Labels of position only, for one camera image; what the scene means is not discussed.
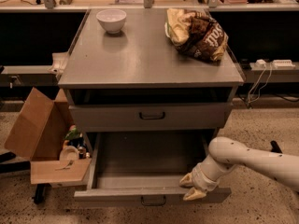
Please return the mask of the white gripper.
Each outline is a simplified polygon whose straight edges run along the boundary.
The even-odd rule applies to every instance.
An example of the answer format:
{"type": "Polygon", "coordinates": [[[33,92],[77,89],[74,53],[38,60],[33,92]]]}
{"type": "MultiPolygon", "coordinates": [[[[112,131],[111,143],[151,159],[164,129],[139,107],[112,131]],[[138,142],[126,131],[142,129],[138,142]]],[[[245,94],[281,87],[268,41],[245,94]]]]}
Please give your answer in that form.
{"type": "Polygon", "coordinates": [[[202,165],[198,163],[190,173],[187,173],[179,180],[179,185],[183,188],[189,188],[184,195],[184,201],[194,201],[206,197],[208,191],[214,190],[218,185],[218,181],[208,178],[202,171],[202,165]]]}

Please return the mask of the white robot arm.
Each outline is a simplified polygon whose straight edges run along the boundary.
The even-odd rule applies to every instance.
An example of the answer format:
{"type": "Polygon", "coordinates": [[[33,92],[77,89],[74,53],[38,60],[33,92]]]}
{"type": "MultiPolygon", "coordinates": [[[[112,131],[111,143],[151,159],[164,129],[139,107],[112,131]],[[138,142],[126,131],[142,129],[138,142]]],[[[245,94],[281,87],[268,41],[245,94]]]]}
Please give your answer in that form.
{"type": "Polygon", "coordinates": [[[299,191],[299,157],[249,148],[227,137],[216,137],[208,145],[208,155],[181,178],[179,185],[189,188],[184,201],[205,198],[220,183],[220,178],[231,173],[237,165],[269,177],[299,191]]]}

